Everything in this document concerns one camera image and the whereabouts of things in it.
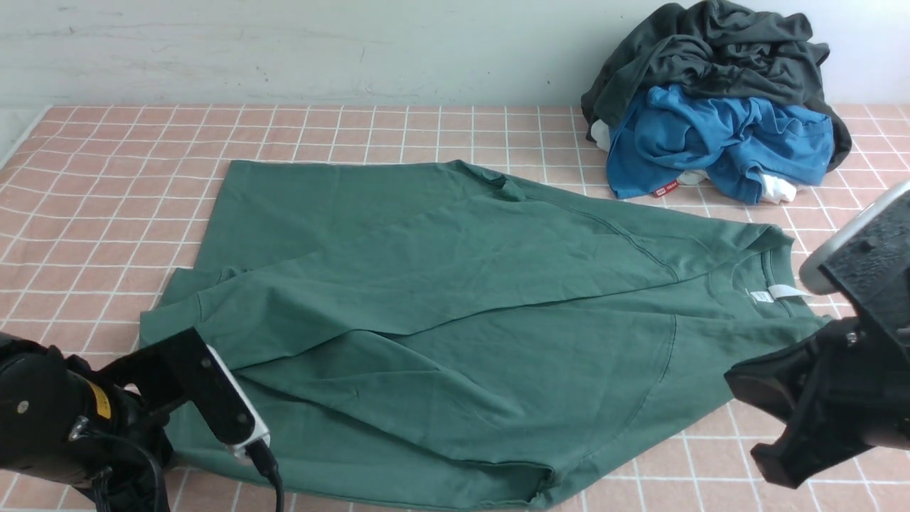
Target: green t-shirt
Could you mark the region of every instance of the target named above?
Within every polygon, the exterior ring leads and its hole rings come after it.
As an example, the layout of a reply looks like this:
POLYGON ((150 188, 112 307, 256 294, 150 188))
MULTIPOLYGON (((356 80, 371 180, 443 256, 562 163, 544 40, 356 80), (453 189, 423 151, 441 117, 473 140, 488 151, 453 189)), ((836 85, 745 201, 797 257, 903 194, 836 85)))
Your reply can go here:
MULTIPOLYGON (((826 322, 769 225, 586 198, 461 161, 235 161, 142 344, 195 326, 272 431, 287 488, 544 509, 731 398, 723 372, 826 322)), ((264 483, 195 407, 188 463, 264 483)))

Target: pile of clothes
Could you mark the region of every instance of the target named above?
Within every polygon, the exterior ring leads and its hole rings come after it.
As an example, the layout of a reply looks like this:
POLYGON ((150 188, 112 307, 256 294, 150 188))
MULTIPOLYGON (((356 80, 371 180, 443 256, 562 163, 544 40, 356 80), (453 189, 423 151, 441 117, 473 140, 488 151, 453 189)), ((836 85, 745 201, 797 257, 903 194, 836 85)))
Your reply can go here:
POLYGON ((616 197, 710 179, 746 204, 778 203, 820 184, 852 142, 824 102, 828 45, 811 37, 805 15, 723 0, 654 11, 581 97, 616 197))

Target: table surface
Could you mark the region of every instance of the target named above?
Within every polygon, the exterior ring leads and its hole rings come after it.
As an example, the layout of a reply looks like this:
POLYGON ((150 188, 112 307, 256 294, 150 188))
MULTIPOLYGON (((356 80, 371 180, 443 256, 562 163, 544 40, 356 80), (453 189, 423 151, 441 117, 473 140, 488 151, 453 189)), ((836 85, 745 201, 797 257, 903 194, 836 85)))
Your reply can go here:
MULTIPOLYGON (((781 225, 793 264, 910 179, 910 106, 838 106, 854 152, 794 202, 745 207, 709 183, 633 200, 697 215, 781 225)), ((50 109, 0 171, 0 330, 95 366, 136 347, 138 315, 176 267, 191 266, 232 159, 356 164, 464 159, 611 199, 606 155, 578 109, 180 105, 50 109)), ((838 295, 809 300, 852 314, 838 295)), ((640 455, 561 512, 896 511, 910 503, 910 456, 876 449, 800 489, 769 486, 747 456, 782 426, 731 403, 640 455)), ((176 512, 271 510, 270 489, 180 467, 167 475, 176 512)), ((85 510, 72 490, 0 472, 0 512, 85 510)), ((296 512, 376 512, 288 496, 296 512)))

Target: yellow sticker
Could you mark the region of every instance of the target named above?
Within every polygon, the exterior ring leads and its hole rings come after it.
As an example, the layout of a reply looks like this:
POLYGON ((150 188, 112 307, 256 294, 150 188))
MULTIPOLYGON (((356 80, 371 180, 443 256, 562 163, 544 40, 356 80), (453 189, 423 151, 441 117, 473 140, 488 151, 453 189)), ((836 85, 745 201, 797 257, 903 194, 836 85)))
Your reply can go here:
POLYGON ((88 387, 92 388, 92 393, 95 394, 95 404, 98 409, 98 415, 108 420, 111 419, 111 401, 108 400, 104 390, 96 384, 92 384, 88 381, 86 382, 88 383, 88 387))

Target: red label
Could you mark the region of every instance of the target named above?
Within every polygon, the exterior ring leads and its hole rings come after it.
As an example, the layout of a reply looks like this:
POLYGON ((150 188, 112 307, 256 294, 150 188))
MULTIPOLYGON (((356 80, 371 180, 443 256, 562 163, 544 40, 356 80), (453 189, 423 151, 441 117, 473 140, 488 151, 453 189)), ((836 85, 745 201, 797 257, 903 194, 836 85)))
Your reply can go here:
POLYGON ((678 189, 679 186, 680 186, 680 182, 674 179, 670 183, 667 183, 666 185, 655 190, 653 193, 654 197, 659 198, 661 196, 665 196, 665 195, 669 194, 670 192, 673 192, 674 190, 678 189))

